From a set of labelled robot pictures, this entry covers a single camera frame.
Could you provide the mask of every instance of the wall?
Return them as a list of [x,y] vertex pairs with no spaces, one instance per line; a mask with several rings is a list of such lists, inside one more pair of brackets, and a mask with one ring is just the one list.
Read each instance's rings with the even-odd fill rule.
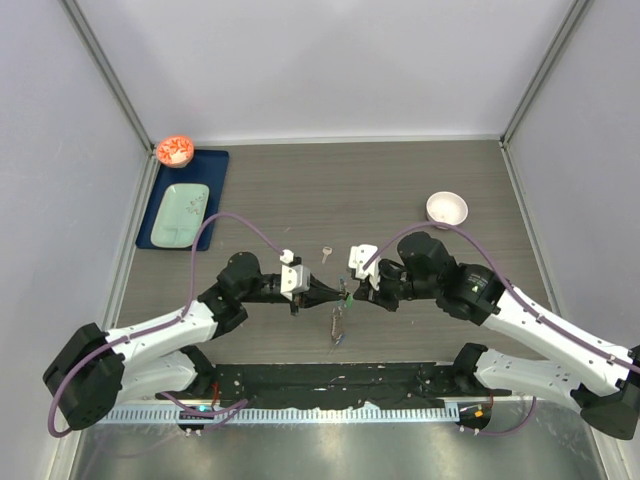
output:
[[0,5],[2,478],[45,478],[41,377],[101,321],[145,155],[57,2]]
[[640,344],[638,18],[639,2],[594,2],[512,142],[563,312],[629,347]]
[[80,0],[154,140],[501,134],[572,0]]

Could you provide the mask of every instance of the orange bowl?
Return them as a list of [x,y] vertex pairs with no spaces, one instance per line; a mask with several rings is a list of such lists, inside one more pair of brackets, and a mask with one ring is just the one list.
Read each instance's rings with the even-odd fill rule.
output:
[[165,138],[156,147],[156,158],[167,167],[182,168],[193,158],[193,141],[184,135]]

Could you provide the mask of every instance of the floor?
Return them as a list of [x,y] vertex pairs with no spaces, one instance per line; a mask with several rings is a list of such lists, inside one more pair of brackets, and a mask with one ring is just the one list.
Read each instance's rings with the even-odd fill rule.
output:
[[[236,146],[222,210],[255,222],[279,245],[301,255],[320,280],[336,286],[349,248],[380,245],[424,219],[426,199],[449,190],[466,199],[464,228],[494,256],[506,275],[543,304],[546,295],[496,141]],[[466,263],[480,255],[451,232],[433,231]],[[333,248],[322,264],[321,250]],[[197,291],[207,289],[227,259],[254,252],[263,273],[278,258],[233,220],[218,221],[212,247],[197,258]],[[398,259],[395,250],[386,257]],[[183,305],[188,254],[135,254],[119,325],[135,324]],[[402,304],[397,313],[358,302],[345,316],[346,338],[332,350],[330,304],[289,315],[286,305],[248,305],[241,328],[202,350],[216,363],[451,361],[466,342],[537,358],[523,345],[444,315],[430,301]]]
[[[522,401],[496,402],[490,426],[497,430],[513,427],[526,411],[528,404]],[[177,431],[175,425],[94,427],[85,433],[70,478],[607,478],[587,425],[576,413],[547,402],[540,402],[536,416],[517,435],[502,438],[460,433],[449,423],[230,424],[190,438],[177,438]],[[118,453],[134,458],[118,459]]]

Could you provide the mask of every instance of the silver key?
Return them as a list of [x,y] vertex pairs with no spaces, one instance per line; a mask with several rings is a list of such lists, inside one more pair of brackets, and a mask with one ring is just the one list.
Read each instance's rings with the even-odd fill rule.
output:
[[331,255],[331,252],[333,252],[333,249],[331,247],[324,247],[322,249],[322,254],[324,255],[324,257],[322,257],[322,264],[324,265],[324,262],[327,261],[327,257],[329,255]]

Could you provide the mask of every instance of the wooden table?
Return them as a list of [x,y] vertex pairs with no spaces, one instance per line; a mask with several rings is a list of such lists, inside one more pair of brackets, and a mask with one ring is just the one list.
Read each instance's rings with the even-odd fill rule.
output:
[[[464,228],[493,255],[506,275],[543,304],[546,294],[507,170],[496,141],[236,146],[222,210],[255,222],[283,248],[301,255],[312,273],[336,286],[349,248],[380,245],[424,220],[428,196],[458,193],[469,205]],[[458,261],[482,263],[452,232],[430,231]],[[322,264],[322,248],[333,248]],[[228,258],[251,251],[263,273],[279,272],[276,254],[243,225],[217,222],[211,248],[198,253],[202,292]],[[398,260],[395,248],[385,257]],[[188,253],[138,250],[119,326],[179,308],[186,300]],[[538,356],[523,345],[443,314],[432,301],[405,302],[396,313],[357,302],[345,315],[346,338],[332,351],[331,304],[289,315],[286,305],[246,305],[249,319],[232,333],[201,345],[214,363],[451,361],[466,342],[504,353]]]

